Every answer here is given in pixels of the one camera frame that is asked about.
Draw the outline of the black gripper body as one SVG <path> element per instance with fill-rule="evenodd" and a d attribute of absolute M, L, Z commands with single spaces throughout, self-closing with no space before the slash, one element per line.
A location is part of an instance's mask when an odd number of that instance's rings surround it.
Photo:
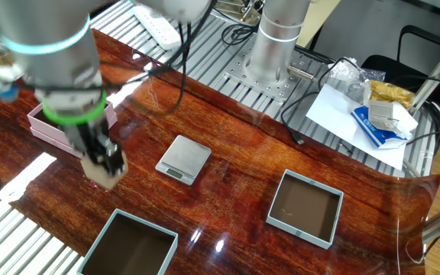
<path fill-rule="evenodd" d="M 63 132 L 70 145 L 81 153 L 104 153 L 104 142 L 109 139 L 106 120 L 95 120 L 79 125 L 64 125 Z"/>

